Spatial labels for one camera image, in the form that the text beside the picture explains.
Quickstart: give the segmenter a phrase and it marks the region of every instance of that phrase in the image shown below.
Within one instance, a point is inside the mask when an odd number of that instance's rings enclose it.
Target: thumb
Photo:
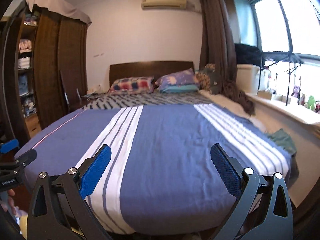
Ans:
[[[4,212],[7,212],[8,211],[8,206],[3,201],[0,201],[0,204],[1,204]]]

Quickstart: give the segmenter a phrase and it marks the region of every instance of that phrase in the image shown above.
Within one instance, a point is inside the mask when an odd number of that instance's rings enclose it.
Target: human hand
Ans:
[[[14,191],[13,191],[13,189],[10,189],[10,190],[8,190],[8,205],[9,205],[9,207],[11,208],[11,212],[12,212],[12,214],[15,216],[16,214],[17,214],[17,212],[16,212],[16,210],[15,210],[15,208],[14,208],[14,201],[13,201],[13,196],[14,196]],[[2,206],[2,208],[3,208],[3,210],[5,211],[5,212],[7,212],[8,211],[8,206],[7,206],[7,204],[6,203],[4,203],[3,201],[0,201],[0,204],[1,204],[1,206]]]

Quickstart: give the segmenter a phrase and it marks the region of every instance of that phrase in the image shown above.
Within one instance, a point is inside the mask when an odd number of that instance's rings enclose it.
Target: purple pillow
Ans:
[[[184,86],[184,85],[197,85],[198,87],[200,86],[199,81],[196,78],[192,68],[162,76],[156,81],[156,85],[159,86],[160,91],[170,86]]]

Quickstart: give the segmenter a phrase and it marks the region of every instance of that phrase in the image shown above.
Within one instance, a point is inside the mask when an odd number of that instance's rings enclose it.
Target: pillow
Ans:
[[[198,90],[199,90],[198,85],[169,86],[164,90],[160,90],[160,93],[187,93],[187,92],[196,92]]]
[[[108,94],[141,94],[152,93],[154,86],[152,84],[154,77],[131,77],[117,79],[113,82]]]
[[[215,70],[215,64],[207,64],[196,74],[196,77],[200,82],[200,89],[207,90],[213,95],[221,93],[222,82],[220,75]]]
[[[193,72],[193,69],[172,73],[162,76],[156,81],[156,85],[159,86],[159,90],[163,91],[169,86],[184,86],[184,85],[197,85],[199,82]]]

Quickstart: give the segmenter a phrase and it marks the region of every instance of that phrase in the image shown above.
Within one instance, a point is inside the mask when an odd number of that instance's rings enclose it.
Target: blue bedsheet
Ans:
[[[38,174],[79,167],[105,143],[111,161],[87,202],[111,232],[182,234],[218,226],[233,205],[210,148],[220,143],[243,167],[259,174],[290,173],[290,155],[247,119],[215,104],[135,106],[78,110],[31,139],[38,158],[26,167],[32,187]]]

